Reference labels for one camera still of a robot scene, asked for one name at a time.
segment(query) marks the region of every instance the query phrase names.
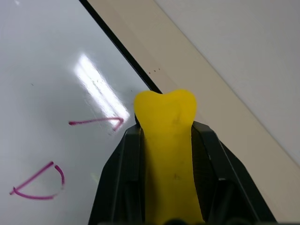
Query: black plastic holder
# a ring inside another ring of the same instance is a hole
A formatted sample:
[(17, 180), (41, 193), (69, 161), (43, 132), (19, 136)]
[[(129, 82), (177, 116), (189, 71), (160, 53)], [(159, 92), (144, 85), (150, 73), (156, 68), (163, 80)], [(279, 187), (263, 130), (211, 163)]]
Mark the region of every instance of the black plastic holder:
[[(244, 165), (213, 130), (198, 122), (192, 126), (192, 156), (204, 221), (276, 222)], [(143, 130), (134, 125), (127, 129), (103, 168), (89, 225), (145, 222), (144, 162)]]

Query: magenta marker stroke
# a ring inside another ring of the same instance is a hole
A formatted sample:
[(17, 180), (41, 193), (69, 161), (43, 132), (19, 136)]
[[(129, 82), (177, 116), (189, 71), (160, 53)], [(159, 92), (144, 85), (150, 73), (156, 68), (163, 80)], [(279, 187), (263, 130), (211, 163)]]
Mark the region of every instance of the magenta marker stroke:
[[(50, 163), (45, 165), (42, 169), (40, 169), (38, 172), (36, 172), (33, 176), (31, 176), (28, 180), (26, 180), (24, 183), (22, 183), (18, 187), (13, 187), (13, 190), (9, 194), (10, 195), (16, 194), (23, 198), (34, 199), (34, 200), (51, 200), (51, 199), (53, 199), (55, 196), (57, 196), (57, 194), (47, 195), (47, 196), (33, 196), (33, 195), (26, 195), (26, 194), (19, 192), (20, 189), (22, 189), (23, 187), (28, 185), (30, 182), (32, 182), (35, 178), (37, 178), (39, 175), (41, 175), (43, 172), (45, 172), (47, 169), (49, 169), (53, 165), (54, 165), (54, 162), (51, 161)], [(58, 165), (55, 165), (54, 168), (60, 173), (61, 189), (63, 189), (63, 187), (65, 185), (65, 175)]]
[(107, 117), (107, 118), (100, 118), (100, 119), (93, 119), (93, 120), (83, 120), (83, 121), (69, 121), (69, 125), (79, 125), (79, 124), (86, 124), (86, 123), (92, 123), (96, 121), (104, 121), (104, 120), (118, 120), (118, 124), (112, 129), (113, 131), (116, 131), (122, 123), (124, 123), (124, 119), (121, 117)]

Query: whiteboard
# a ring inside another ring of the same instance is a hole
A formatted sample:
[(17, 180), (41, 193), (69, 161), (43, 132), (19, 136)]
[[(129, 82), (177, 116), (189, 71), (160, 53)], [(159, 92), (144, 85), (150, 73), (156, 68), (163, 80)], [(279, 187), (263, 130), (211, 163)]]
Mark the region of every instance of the whiteboard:
[(79, 1), (2, 0), (0, 224), (87, 224), (143, 90)]

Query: black whiteboard frame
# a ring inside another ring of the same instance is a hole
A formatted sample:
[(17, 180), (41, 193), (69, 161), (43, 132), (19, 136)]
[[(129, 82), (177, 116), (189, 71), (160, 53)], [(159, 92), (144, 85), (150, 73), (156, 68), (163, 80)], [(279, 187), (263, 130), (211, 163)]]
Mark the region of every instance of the black whiteboard frame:
[(117, 36), (113, 33), (113, 31), (109, 28), (109, 26), (104, 22), (101, 16), (95, 11), (95, 9), (90, 5), (87, 0), (79, 0), (81, 4), (85, 7), (85, 9), (89, 12), (91, 17), (96, 21), (96, 23), (100, 26), (100, 28), (104, 31), (104, 33), (109, 37), (109, 39), (113, 42), (113, 44), (117, 47), (117, 49), (122, 53), (128, 63), (132, 66), (132, 68), (137, 72), (140, 78), (144, 81), (144, 83), (148, 86), (148, 88), (157, 93), (162, 93), (156, 84), (150, 79), (147, 73), (143, 70), (143, 68), (137, 63), (134, 57), (130, 54), (130, 52), (125, 48), (125, 46), (120, 42)]

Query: yellow plastic part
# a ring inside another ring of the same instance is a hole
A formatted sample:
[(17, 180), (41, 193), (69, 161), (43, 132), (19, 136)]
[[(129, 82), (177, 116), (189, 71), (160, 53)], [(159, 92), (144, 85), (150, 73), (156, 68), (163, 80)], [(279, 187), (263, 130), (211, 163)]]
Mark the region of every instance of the yellow plastic part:
[(146, 222), (203, 222), (192, 165), (194, 95), (187, 90), (144, 91), (135, 97), (134, 108), (145, 136)]

